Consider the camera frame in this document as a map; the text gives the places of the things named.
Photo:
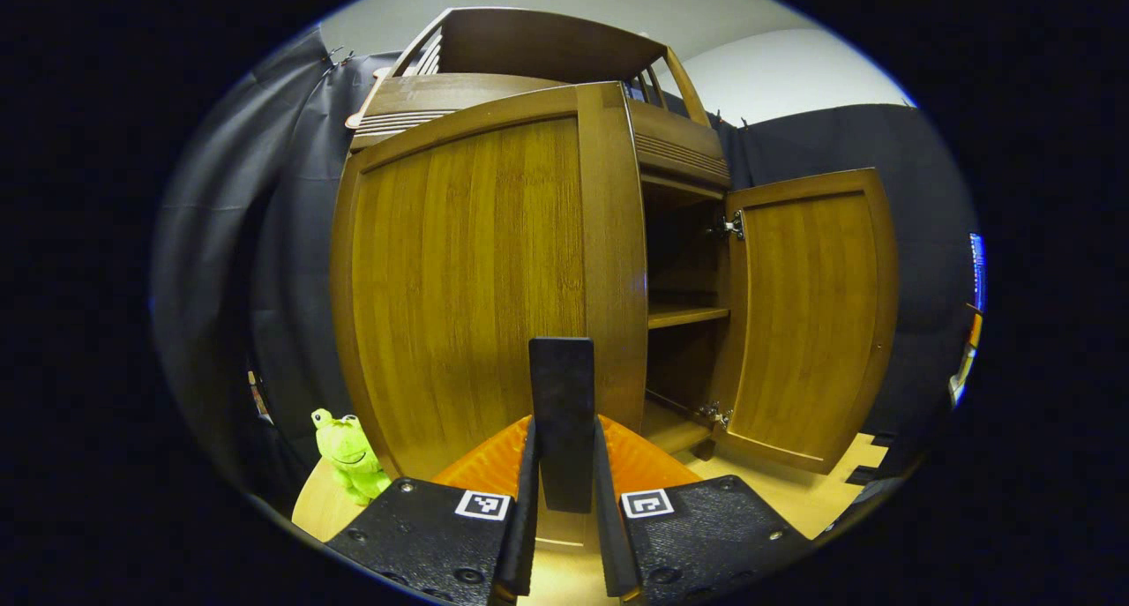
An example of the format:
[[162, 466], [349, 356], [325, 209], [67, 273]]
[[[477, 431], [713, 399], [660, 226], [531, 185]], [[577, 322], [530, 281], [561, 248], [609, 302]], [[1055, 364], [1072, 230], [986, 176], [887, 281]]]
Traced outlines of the wooden shoe cabinet door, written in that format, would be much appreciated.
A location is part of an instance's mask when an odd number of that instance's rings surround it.
[[714, 438], [753, 459], [826, 475], [870, 414], [899, 309], [890, 201], [875, 168], [730, 192]]
[[532, 413], [530, 340], [595, 346], [595, 407], [644, 420], [648, 288], [616, 82], [475, 105], [349, 157], [331, 236], [336, 348], [392, 477], [431, 480]]

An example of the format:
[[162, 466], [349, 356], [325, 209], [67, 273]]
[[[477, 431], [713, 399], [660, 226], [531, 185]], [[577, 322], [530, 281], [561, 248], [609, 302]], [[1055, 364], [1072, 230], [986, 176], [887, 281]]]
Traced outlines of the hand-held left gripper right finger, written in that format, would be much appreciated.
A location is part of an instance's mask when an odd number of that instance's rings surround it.
[[723, 606], [813, 550], [745, 480], [701, 477], [602, 415], [593, 475], [605, 585], [622, 606]]

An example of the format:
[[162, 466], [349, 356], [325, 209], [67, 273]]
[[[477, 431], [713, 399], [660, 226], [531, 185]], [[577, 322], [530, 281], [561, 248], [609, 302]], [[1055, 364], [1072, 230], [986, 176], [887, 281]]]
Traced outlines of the wooden double-door shoe cabinet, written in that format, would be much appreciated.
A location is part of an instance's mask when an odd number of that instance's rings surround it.
[[[568, 85], [618, 82], [625, 95], [697, 123], [711, 123], [673, 49], [637, 33], [562, 14], [505, 7], [449, 8], [384, 76], [508, 74]], [[723, 304], [727, 239], [706, 235], [730, 193], [646, 168], [637, 151], [645, 216], [648, 305]], [[669, 430], [669, 450], [704, 442], [714, 425], [695, 413], [714, 399], [714, 358], [727, 319], [648, 330], [644, 420]]]

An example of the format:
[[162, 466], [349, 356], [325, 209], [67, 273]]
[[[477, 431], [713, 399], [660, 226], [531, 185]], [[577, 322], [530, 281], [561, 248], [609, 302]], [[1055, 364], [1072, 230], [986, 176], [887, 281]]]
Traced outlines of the green frog plush toy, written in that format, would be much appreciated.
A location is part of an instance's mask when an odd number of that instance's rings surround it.
[[392, 480], [371, 449], [359, 418], [334, 418], [327, 409], [315, 409], [310, 420], [318, 453], [330, 462], [333, 480], [356, 506], [370, 506]]

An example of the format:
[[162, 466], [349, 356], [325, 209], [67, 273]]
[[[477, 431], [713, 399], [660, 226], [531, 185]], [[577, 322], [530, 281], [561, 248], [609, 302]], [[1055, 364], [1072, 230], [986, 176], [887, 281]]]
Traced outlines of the wooden inner shelf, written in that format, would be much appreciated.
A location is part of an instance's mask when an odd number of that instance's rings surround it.
[[695, 324], [695, 322], [726, 319], [729, 309], [723, 307], [704, 307], [697, 304], [660, 304], [648, 305], [647, 328], [662, 330], [679, 325]]

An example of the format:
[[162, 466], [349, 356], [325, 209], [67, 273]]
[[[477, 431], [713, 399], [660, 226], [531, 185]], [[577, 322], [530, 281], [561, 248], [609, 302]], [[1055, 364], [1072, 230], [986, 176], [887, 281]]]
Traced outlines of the black door handle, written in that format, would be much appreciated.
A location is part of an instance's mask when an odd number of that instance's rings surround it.
[[551, 511], [589, 513], [595, 445], [595, 348], [584, 337], [530, 340], [533, 420]]

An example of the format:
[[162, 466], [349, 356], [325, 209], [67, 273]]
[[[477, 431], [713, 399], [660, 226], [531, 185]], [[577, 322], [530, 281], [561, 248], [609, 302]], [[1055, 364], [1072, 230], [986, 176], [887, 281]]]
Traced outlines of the wooden drawer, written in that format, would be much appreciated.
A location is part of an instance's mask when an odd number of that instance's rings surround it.
[[[508, 74], [384, 76], [371, 87], [362, 107], [345, 118], [345, 126], [355, 133], [350, 148], [358, 152], [406, 129], [475, 105], [568, 86]], [[625, 105], [646, 168], [685, 177], [701, 187], [729, 191], [729, 164], [723, 159], [721, 140], [714, 128], [660, 105], [634, 100], [625, 95], [622, 84], [613, 84], [612, 93]]]

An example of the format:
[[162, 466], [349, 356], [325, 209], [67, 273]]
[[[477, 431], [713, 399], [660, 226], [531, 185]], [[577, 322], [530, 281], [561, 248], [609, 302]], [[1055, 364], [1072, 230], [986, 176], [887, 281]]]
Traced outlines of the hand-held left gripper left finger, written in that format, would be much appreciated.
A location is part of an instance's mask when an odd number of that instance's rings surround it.
[[525, 416], [435, 480], [391, 482], [326, 545], [413, 606], [516, 606], [531, 590], [539, 430]]

